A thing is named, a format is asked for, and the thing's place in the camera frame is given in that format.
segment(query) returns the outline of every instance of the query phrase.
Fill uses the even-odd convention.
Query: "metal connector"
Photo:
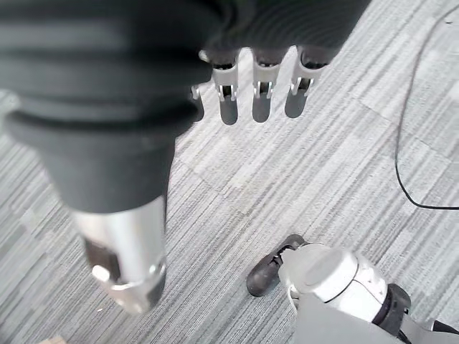
[[[93,277],[130,313],[148,312],[166,281],[165,200],[111,214],[74,211]]]

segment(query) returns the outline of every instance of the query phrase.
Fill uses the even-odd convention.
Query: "black cable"
[[[404,192],[405,196],[408,198],[408,200],[413,203],[415,206],[418,206],[420,208],[423,208],[423,209],[435,209],[435,210],[459,210],[459,206],[428,206],[428,205],[425,205],[425,204],[419,204],[417,203],[415,200],[413,200],[413,198],[410,196],[410,194],[408,193],[407,189],[404,187],[403,183],[402,183],[402,179],[400,178],[400,174],[399,174],[399,145],[400,145],[400,137],[402,135],[402,126],[403,126],[403,119],[404,119],[404,115],[406,113],[406,110],[407,110],[407,106],[408,106],[408,100],[410,98],[410,95],[412,93],[412,89],[413,89],[413,85],[415,83],[415,77],[416,77],[416,73],[417,73],[417,70],[419,68],[419,65],[420,65],[420,60],[421,60],[421,57],[422,55],[424,54],[424,50],[427,46],[427,43],[430,41],[430,39],[432,38],[432,35],[435,31],[435,29],[437,28],[437,25],[442,22],[447,16],[449,16],[451,13],[453,13],[454,11],[458,10],[459,9],[459,5],[457,6],[454,6],[452,9],[450,9],[448,12],[446,12],[445,14],[443,14],[436,22],[435,24],[433,25],[432,29],[429,31],[427,37],[425,38],[425,41],[424,43],[422,43],[422,46],[421,46],[421,49],[419,50],[419,52],[417,53],[417,56],[416,56],[416,60],[415,60],[415,66],[413,68],[413,73],[412,73],[412,78],[411,78],[411,81],[410,81],[410,86],[408,87],[408,91],[407,91],[407,96],[405,97],[404,99],[404,104],[403,104],[403,108],[402,108],[402,114],[400,115],[400,121],[399,121],[399,127],[397,129],[397,142],[395,144],[395,155],[394,155],[394,163],[395,163],[395,173],[397,174],[397,180],[399,182],[399,185],[400,185],[400,188],[402,188],[402,191]]]

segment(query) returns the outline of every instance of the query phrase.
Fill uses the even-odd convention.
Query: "black rubber sleeve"
[[[308,45],[327,59],[369,0],[3,0],[9,132],[38,150],[62,199],[89,212],[152,201],[212,66],[201,49]]]

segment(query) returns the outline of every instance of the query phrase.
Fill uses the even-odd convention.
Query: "white robot part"
[[[371,322],[387,295],[387,284],[365,258],[341,248],[309,244],[281,254],[280,281],[296,308],[301,295],[314,294],[346,314]]]

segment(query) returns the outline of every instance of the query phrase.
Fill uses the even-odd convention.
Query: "black rubber foot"
[[[263,123],[270,117],[271,99],[266,95],[260,95],[260,98],[253,98],[252,116],[255,122]]]
[[[226,125],[233,125],[237,122],[237,100],[231,100],[230,96],[220,102],[220,115]]]
[[[292,92],[288,92],[287,100],[285,101],[285,114],[289,118],[297,118],[303,113],[306,99],[304,96],[305,91],[298,90],[296,95],[292,95]]]
[[[306,244],[301,235],[291,234],[274,251],[261,259],[247,276],[247,290],[255,297],[265,296],[278,283],[278,271],[282,265],[280,254],[285,249],[297,249]]]

